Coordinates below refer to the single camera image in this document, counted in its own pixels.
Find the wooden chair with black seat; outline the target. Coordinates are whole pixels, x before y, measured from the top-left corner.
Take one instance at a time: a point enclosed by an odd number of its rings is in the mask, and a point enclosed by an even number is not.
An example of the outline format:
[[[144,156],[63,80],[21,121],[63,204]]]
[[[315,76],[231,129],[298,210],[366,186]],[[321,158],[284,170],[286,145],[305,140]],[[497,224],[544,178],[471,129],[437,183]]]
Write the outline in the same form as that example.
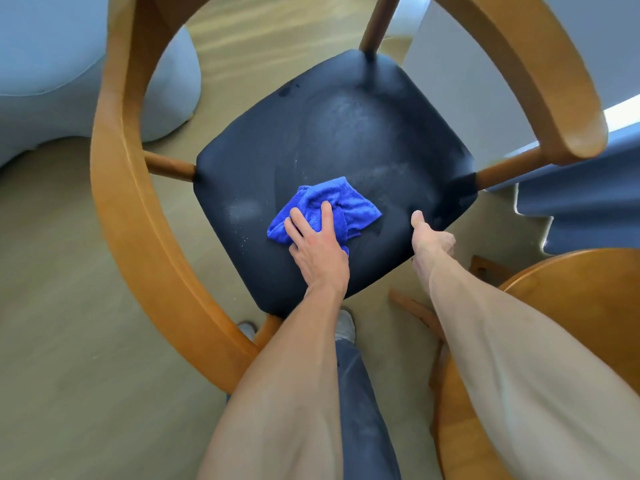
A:
[[[252,106],[196,165],[143,151],[140,116],[170,42],[210,0],[110,0],[90,174],[104,236],[144,312],[227,394],[299,304],[305,283],[268,224],[300,185],[336,177],[381,211],[348,243],[348,296],[412,254],[409,218],[444,230],[476,193],[607,145],[602,103],[572,40],[544,0],[435,0],[475,39],[515,95],[538,147],[473,173],[473,158],[395,63],[377,55],[399,0],[378,0],[360,47],[319,63]],[[193,182],[205,216],[268,318],[252,343],[188,264],[150,174]]]

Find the grey right shoe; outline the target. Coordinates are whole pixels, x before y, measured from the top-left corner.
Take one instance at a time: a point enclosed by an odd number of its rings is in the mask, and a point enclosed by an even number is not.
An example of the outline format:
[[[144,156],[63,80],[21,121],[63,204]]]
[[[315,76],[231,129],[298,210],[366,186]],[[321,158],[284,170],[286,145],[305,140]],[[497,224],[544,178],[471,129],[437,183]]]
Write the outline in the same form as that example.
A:
[[[353,316],[346,308],[341,308],[335,325],[335,341],[347,341],[354,345],[356,343],[356,326]]]

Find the blue jeans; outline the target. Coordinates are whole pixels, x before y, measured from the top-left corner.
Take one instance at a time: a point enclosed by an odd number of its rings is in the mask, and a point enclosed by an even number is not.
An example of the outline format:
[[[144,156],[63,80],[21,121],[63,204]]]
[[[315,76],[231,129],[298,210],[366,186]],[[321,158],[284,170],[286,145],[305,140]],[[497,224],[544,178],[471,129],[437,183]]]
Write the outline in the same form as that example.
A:
[[[335,338],[343,480],[401,480],[396,453],[355,339]]]

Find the person's left hand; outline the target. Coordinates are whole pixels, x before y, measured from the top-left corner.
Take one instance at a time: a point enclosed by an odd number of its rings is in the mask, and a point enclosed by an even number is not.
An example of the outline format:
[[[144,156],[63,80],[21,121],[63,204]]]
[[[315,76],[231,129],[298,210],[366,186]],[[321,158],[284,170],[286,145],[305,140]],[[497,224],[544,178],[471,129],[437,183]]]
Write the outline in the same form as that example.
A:
[[[300,237],[293,226],[293,209],[284,220],[284,228],[292,240],[289,252],[307,284],[306,295],[317,289],[329,289],[339,299],[345,298],[350,276],[348,256],[335,235],[331,204],[322,202],[321,229],[308,241],[293,241],[293,237]]]

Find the person's right hand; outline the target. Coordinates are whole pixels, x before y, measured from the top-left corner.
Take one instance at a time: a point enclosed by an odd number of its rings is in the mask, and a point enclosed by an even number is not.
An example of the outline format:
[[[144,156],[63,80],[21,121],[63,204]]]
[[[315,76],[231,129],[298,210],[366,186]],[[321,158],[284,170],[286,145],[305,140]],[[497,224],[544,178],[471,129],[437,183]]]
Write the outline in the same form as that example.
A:
[[[430,227],[430,240],[426,245],[412,245],[413,267],[421,280],[429,280],[438,259],[443,256],[452,257],[455,237],[452,233],[439,232]]]

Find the blue microfibre cloth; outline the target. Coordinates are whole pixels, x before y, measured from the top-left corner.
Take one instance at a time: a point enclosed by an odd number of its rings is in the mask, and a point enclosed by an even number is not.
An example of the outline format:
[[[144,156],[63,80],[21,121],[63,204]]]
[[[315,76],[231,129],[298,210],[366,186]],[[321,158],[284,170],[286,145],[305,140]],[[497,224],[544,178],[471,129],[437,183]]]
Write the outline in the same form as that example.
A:
[[[348,240],[360,236],[363,229],[372,225],[382,215],[379,209],[357,192],[345,177],[339,177],[316,185],[300,186],[272,220],[267,229],[268,239],[287,246],[293,243],[284,226],[293,208],[299,209],[314,231],[321,231],[321,206],[325,201],[332,206],[335,237],[346,254],[349,254]]]

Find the person's left forearm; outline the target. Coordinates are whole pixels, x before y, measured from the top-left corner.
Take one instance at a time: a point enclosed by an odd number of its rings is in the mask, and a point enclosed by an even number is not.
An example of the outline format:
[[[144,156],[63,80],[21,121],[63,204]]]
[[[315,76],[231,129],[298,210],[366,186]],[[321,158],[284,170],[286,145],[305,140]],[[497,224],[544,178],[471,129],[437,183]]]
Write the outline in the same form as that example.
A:
[[[248,368],[218,421],[197,480],[342,480],[335,325],[345,295],[327,281]]]

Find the person's right forearm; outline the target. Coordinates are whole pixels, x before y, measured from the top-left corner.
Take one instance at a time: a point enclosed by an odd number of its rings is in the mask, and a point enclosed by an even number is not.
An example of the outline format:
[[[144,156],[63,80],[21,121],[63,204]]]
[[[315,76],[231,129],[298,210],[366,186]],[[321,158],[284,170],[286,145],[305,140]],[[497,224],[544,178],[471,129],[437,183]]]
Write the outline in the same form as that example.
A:
[[[640,480],[640,396],[610,366],[450,256],[413,265],[476,414],[517,480]]]

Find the white upholstered sofa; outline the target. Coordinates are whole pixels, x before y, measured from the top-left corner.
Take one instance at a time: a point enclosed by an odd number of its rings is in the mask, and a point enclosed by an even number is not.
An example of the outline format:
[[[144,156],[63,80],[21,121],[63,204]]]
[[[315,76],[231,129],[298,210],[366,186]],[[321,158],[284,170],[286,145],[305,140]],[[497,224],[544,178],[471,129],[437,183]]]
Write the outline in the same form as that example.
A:
[[[109,0],[0,0],[0,168],[64,137],[90,137],[106,56]],[[193,115],[202,73],[187,28],[164,51],[145,95],[143,142]]]

